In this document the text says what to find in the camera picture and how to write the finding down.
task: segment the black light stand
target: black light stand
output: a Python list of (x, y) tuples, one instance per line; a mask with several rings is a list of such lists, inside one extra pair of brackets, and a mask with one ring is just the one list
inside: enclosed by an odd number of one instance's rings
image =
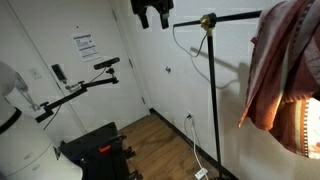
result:
[(218, 171), (219, 171), (219, 177), (215, 178), (217, 180), (223, 180), (224, 178), (222, 177), (222, 165), (221, 165), (219, 121), (218, 121), (218, 109), (217, 109), (218, 106), (217, 106), (217, 94), (216, 94), (216, 77), (215, 77), (215, 67), (214, 67), (212, 30), (215, 27), (217, 22), (258, 18), (258, 17), (260, 17), (260, 14), (261, 14), (261, 11), (254, 11), (254, 12), (235, 14), (235, 15), (230, 15), (230, 16), (217, 17), (215, 13), (211, 13), (208, 15), (204, 15), (200, 19), (200, 21), (199, 20), (198, 21), (190, 21), (190, 22), (186, 22), (186, 23), (180, 23), (180, 24), (173, 25), (173, 28), (175, 28), (175, 27), (201, 24), (201, 27), (207, 32), (213, 120), (214, 120), (214, 130), (215, 130), (217, 158), (218, 158)]

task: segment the wooden floor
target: wooden floor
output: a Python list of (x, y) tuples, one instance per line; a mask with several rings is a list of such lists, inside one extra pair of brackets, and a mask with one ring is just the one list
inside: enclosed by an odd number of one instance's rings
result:
[[(130, 171), (138, 170), (144, 180), (196, 179), (200, 170), (193, 149), (156, 115), (150, 115), (120, 130), (128, 138), (125, 146), (132, 146), (136, 156), (128, 160)], [(209, 179), (217, 171), (201, 157), (209, 170)]]

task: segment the patterned cloth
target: patterned cloth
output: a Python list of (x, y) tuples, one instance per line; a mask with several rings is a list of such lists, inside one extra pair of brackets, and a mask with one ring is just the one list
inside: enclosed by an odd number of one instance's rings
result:
[(262, 12), (246, 117), (288, 150), (320, 158), (320, 0), (291, 0)]

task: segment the baseboard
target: baseboard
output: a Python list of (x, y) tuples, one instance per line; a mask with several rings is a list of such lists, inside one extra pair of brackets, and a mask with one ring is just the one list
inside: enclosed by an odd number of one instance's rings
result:
[[(157, 112), (155, 109), (150, 109), (151, 114), (157, 115), (164, 123), (167, 124), (174, 132), (176, 132), (187, 144), (191, 147), (191, 145), (188, 143), (188, 140), (193, 142), (191, 139), (189, 139), (184, 133), (182, 133), (178, 128), (176, 128), (173, 124), (171, 124), (166, 118), (164, 118), (159, 112)], [(218, 168), (218, 162), (213, 159), (208, 153), (206, 153), (202, 148), (199, 146), (196, 146), (196, 149), (198, 153), (213, 167), (216, 169)], [(230, 171), (228, 171), (225, 167), (222, 166), (222, 173), (226, 176), (228, 176), (231, 180), (239, 180), (234, 174), (232, 174)]]

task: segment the light switch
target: light switch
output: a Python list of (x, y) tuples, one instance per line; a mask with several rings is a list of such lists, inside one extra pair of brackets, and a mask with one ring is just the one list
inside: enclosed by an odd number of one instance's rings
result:
[(39, 73), (38, 69), (30, 69), (29, 72), (31, 73), (33, 79), (40, 79), (42, 78), (41, 74)]

